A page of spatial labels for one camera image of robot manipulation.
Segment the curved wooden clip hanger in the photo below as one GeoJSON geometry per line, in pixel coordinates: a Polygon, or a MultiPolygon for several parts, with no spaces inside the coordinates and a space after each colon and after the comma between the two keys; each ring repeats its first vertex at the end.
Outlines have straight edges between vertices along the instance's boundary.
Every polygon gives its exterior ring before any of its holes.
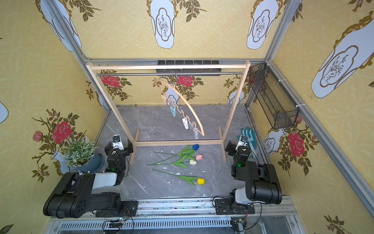
{"type": "Polygon", "coordinates": [[[168,82],[165,82],[161,79],[155,79],[153,81],[153,84],[155,85],[155,87],[157,87],[160,91],[161,91],[161,98],[162,98],[162,101],[163,101],[163,104],[164,105],[170,105],[170,106],[175,106],[176,107],[176,111],[178,113],[180,113],[183,118],[187,118],[188,121],[189,121],[189,126],[192,127],[192,129],[194,128],[197,128],[199,134],[201,134],[202,136],[205,136],[205,131],[204,131],[204,128],[203,128],[203,125],[199,119],[199,117],[197,116],[194,108],[190,105],[190,103],[187,101],[186,98],[184,98],[182,96],[182,94],[177,91],[174,87],[172,87],[168,82]],[[173,90],[180,98],[181,100],[185,103],[185,105],[189,108],[189,110],[191,111],[191,113],[193,114],[193,116],[195,117],[196,121],[191,121],[190,120],[190,117],[184,113],[183,110],[180,110],[179,109],[179,105],[173,101],[173,99],[171,99],[167,94],[166,94],[166,91],[163,91],[163,89],[161,88],[161,85],[164,85],[164,86],[167,86],[169,89],[173,90]]]}

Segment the yellow artificial tulip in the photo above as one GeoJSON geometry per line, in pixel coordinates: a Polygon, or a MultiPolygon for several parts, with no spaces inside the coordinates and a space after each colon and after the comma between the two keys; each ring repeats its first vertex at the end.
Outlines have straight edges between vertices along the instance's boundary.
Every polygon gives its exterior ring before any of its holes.
{"type": "Polygon", "coordinates": [[[157,169],[153,169],[153,171],[157,171],[157,172],[160,172],[160,173],[176,176],[179,179],[184,180],[185,182],[189,183],[190,185],[192,185],[194,187],[196,186],[196,183],[198,185],[204,185],[206,183],[204,178],[199,178],[199,177],[196,177],[196,176],[175,175],[175,174],[167,173],[167,172],[160,171],[160,170],[157,170],[157,169]]]}

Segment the white artificial tulip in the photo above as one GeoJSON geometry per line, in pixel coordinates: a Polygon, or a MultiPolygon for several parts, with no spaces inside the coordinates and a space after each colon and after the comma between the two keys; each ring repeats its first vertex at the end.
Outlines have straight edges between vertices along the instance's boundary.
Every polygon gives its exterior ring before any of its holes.
{"type": "Polygon", "coordinates": [[[188,169],[187,162],[189,161],[183,161],[183,162],[173,162],[173,163],[154,163],[154,164],[147,164],[147,166],[161,166],[161,165],[173,165],[181,168],[188,169]]]}

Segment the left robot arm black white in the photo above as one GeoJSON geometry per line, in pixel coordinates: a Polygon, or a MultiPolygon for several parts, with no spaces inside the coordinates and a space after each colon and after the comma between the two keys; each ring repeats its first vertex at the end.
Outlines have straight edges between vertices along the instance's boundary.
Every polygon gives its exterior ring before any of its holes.
{"type": "Polygon", "coordinates": [[[57,218],[80,218],[86,212],[95,211],[96,217],[116,217],[130,215],[129,206],[121,200],[119,193],[92,191],[104,187],[118,186],[125,177],[127,156],[133,153],[133,145],[107,146],[108,168],[104,172],[73,173],[63,175],[43,207],[45,216],[57,218]]]}

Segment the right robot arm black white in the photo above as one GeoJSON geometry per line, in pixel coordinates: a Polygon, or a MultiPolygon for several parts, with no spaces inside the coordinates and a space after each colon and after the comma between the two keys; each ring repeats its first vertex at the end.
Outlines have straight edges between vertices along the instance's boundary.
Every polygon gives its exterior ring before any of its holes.
{"type": "Polygon", "coordinates": [[[274,165],[249,161],[252,150],[247,146],[235,146],[229,142],[225,151],[233,157],[231,176],[245,182],[243,188],[233,189],[229,194],[228,206],[231,210],[248,210],[253,203],[281,204],[283,194],[274,165]]]}

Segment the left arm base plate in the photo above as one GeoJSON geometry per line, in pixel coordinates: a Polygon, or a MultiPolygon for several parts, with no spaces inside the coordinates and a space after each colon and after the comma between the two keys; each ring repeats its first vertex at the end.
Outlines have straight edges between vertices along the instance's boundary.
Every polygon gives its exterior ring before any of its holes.
{"type": "Polygon", "coordinates": [[[134,217],[138,208],[137,200],[121,201],[118,208],[97,210],[95,217],[134,217]]]}

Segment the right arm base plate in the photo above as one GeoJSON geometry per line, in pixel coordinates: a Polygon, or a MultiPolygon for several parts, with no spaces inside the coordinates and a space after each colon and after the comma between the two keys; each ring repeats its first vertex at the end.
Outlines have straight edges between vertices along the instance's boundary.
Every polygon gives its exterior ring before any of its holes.
{"type": "Polygon", "coordinates": [[[229,199],[215,198],[212,201],[217,215],[252,215],[255,214],[253,205],[243,205],[230,202],[229,199]]]}

